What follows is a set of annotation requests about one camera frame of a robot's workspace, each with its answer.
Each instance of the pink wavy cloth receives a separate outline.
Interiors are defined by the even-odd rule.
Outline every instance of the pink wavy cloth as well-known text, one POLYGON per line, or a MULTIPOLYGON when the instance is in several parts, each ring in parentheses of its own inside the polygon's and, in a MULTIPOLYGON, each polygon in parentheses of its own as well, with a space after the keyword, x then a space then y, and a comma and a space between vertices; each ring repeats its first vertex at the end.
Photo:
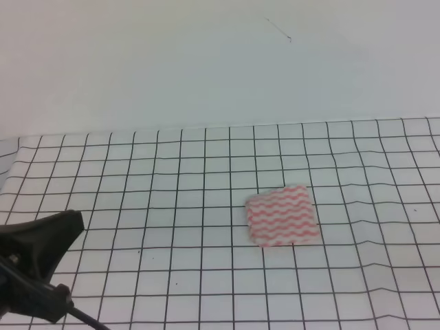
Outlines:
POLYGON ((253 196, 245 207, 251 240, 259 246, 306 243, 320 236, 305 186, 253 196))

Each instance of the black wire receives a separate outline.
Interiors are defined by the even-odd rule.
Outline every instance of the black wire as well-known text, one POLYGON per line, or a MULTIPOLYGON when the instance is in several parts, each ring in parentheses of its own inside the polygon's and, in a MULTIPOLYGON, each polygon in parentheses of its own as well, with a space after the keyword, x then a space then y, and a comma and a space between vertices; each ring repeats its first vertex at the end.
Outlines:
POLYGON ((95 330, 110 330, 102 323, 99 323, 97 320, 92 318, 91 316, 88 316, 83 311, 80 311, 79 309, 73 307, 69 310, 69 314, 74 316, 75 318, 79 319, 79 321, 83 321, 86 325, 89 325, 90 327, 94 328, 95 330))

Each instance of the white grid sheet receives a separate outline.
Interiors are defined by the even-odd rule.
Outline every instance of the white grid sheet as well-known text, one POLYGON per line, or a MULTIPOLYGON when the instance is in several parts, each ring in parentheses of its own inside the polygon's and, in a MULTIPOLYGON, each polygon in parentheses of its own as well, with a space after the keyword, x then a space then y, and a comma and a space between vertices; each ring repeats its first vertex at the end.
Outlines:
POLYGON ((439 144, 436 118, 25 137, 0 224, 82 211, 52 282, 111 329, 440 329, 439 144), (244 201, 290 184, 322 238, 255 246, 244 201))

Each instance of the table surface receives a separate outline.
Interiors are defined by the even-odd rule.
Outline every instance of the table surface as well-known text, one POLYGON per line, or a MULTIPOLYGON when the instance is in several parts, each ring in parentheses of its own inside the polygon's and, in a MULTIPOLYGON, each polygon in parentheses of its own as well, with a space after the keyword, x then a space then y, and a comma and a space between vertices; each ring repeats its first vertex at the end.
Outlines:
POLYGON ((111 329, 440 329, 438 144, 436 118, 21 137, 0 223, 81 210, 52 282, 111 329), (322 238, 255 246, 244 201, 292 184, 322 238))

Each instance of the white backdrop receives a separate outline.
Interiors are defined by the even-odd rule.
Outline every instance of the white backdrop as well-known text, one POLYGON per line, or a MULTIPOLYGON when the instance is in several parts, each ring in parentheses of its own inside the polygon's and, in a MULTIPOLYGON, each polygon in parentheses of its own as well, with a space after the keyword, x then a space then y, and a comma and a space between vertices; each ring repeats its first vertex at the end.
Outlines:
POLYGON ((435 115, 439 11, 438 0, 2 0, 0 138, 435 115))

